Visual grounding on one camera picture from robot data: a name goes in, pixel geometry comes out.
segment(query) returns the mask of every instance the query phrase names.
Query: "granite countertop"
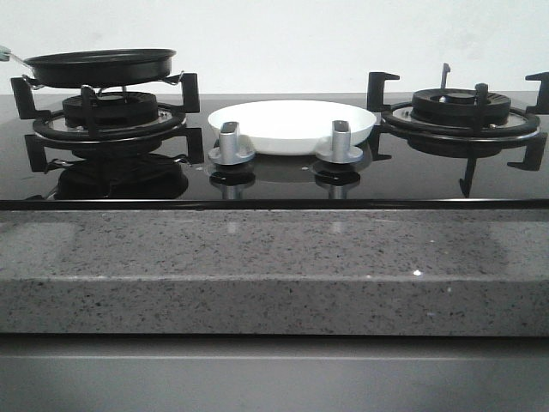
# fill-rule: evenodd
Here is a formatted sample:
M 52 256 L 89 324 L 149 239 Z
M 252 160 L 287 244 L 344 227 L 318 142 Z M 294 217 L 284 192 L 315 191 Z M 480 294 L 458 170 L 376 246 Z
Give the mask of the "granite countertop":
M 0 331 L 549 336 L 549 210 L 3 211 Z

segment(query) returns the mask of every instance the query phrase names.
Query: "black frying pan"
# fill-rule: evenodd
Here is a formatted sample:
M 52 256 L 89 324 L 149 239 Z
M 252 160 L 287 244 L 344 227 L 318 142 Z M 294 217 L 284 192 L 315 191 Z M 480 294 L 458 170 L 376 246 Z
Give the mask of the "black frying pan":
M 51 88 L 109 88 L 168 76 L 174 54 L 169 49 L 80 51 L 28 58 L 24 64 L 40 84 Z

